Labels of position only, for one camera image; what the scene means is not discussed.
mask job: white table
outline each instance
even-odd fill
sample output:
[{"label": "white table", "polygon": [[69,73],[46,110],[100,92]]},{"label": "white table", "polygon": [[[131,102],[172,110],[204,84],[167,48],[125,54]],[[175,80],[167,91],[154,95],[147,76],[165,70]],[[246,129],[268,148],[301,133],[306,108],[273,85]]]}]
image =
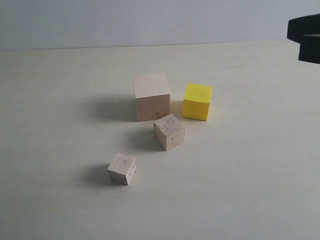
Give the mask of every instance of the white table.
[{"label": "white table", "polygon": [[[318,240],[320,65],[290,41],[0,52],[0,239]],[[162,151],[132,77],[165,72],[181,117]],[[116,153],[136,158],[110,182]]]}]

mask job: small wooden cube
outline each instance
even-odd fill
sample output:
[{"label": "small wooden cube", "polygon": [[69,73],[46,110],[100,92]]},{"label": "small wooden cube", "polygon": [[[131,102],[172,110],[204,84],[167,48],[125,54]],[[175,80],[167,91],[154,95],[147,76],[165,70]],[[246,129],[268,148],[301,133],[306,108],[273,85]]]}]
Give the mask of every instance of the small wooden cube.
[{"label": "small wooden cube", "polygon": [[117,153],[107,171],[112,181],[128,185],[136,170],[135,158]]},{"label": "small wooden cube", "polygon": [[170,113],[170,90],[165,73],[153,73],[133,78],[138,121],[160,119]]},{"label": "small wooden cube", "polygon": [[212,90],[212,86],[188,84],[183,100],[182,116],[207,121]]},{"label": "small wooden cube", "polygon": [[155,121],[154,137],[168,151],[185,140],[186,127],[172,113]]}]

